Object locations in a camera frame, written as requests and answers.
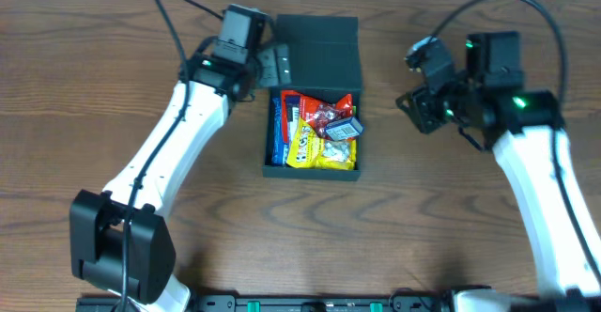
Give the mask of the yellow candy bag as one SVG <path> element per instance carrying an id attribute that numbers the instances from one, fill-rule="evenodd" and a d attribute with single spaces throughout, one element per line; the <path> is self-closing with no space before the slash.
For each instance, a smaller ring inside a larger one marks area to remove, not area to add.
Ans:
<path id="1" fill-rule="evenodd" d="M 332 141 L 320 138 L 313 127 L 300 118 L 286 157 L 286 164 L 300 169 L 352 170 L 356 165 L 355 140 Z"/>

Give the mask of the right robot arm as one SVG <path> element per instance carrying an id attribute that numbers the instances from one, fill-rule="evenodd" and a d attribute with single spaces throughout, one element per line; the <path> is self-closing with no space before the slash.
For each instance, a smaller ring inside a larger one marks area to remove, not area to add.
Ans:
<path id="1" fill-rule="evenodd" d="M 405 57 L 424 81 L 399 97 L 420 133 L 454 123 L 480 131 L 470 143 L 489 151 L 508 179 L 531 245 L 538 295 L 490 288 L 454 289 L 441 311 L 597 311 L 600 236 L 573 170 L 570 141 L 558 101 L 549 91 L 527 91 L 517 32 L 471 34 L 466 68 L 457 70 L 439 39 L 415 43 Z"/>

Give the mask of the blue Eclipse gum pack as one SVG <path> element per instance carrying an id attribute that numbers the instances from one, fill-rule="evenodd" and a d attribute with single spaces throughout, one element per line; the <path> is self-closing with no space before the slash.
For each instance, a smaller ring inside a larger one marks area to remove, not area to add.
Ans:
<path id="1" fill-rule="evenodd" d="M 346 117 L 330 122 L 325 127 L 325 134 L 332 141 L 343 141 L 361 136 L 363 125 L 355 117 Z"/>

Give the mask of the red Hacks candy bag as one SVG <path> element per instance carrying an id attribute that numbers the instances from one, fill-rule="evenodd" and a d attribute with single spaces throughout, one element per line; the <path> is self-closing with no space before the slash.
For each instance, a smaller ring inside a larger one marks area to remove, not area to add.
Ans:
<path id="1" fill-rule="evenodd" d="M 351 94 L 346 94 L 337 103 L 331 104 L 300 94 L 294 90 L 283 90 L 280 94 L 280 100 L 282 106 L 281 129 L 286 143 L 290 141 L 292 136 L 288 127 L 288 120 L 293 118 L 293 114 L 288 114 L 287 101 L 292 101 L 292 104 L 298 105 L 299 118 L 308 123 L 320 138 L 329 139 L 325 132 L 327 124 L 354 116 Z"/>

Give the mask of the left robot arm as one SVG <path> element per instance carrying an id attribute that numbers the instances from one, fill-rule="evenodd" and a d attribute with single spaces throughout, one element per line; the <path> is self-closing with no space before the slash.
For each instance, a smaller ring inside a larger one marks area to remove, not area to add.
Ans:
<path id="1" fill-rule="evenodd" d="M 69 208 L 72 274 L 113 293 L 78 301 L 79 311 L 188 311 L 192 291 L 174 274 L 167 221 L 178 190 L 210 138 L 255 87 L 289 78 L 287 48 L 262 40 L 274 20 L 232 4 L 218 35 L 182 55 L 172 97 L 146 141 L 98 194 L 80 191 Z"/>

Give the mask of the dark blue chocolate bar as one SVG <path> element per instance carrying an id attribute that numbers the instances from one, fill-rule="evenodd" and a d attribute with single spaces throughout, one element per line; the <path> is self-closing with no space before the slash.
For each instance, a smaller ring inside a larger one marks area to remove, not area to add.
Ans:
<path id="1" fill-rule="evenodd" d="M 285 97 L 285 114 L 287 128 L 287 143 L 290 144 L 296 134 L 298 121 L 300 117 L 300 95 L 290 95 Z"/>

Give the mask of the long blue snack bar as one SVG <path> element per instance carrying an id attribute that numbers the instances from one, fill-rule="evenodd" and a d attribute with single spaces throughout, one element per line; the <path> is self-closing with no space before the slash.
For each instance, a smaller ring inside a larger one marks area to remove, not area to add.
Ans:
<path id="1" fill-rule="evenodd" d="M 287 142 L 284 140 L 282 131 L 282 105 L 279 97 L 272 100 L 273 112 L 273 148 L 271 163 L 275 166 L 285 166 L 287 157 Z"/>

